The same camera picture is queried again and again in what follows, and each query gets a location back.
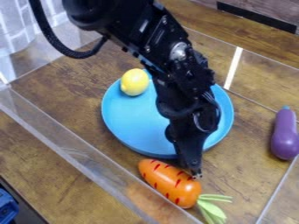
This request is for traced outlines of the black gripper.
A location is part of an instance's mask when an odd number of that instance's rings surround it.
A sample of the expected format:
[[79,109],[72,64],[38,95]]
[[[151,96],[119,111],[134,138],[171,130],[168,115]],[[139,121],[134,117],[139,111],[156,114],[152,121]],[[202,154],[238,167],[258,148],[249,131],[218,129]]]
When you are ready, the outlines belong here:
[[182,167],[191,170],[194,179],[202,175],[203,145],[218,130],[222,110],[212,95],[196,98],[192,105],[175,109],[160,97],[155,101],[160,115],[170,120],[167,140],[172,143]]

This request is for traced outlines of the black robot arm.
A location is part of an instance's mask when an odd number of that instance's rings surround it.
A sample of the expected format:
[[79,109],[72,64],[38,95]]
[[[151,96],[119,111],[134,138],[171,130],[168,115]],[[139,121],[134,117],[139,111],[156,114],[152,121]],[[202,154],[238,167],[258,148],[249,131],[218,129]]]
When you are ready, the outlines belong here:
[[95,31],[140,59],[152,75],[155,105],[170,120],[164,134],[182,167],[202,175],[204,142],[220,123],[211,87],[215,72],[188,33],[156,0],[62,0],[70,21]]

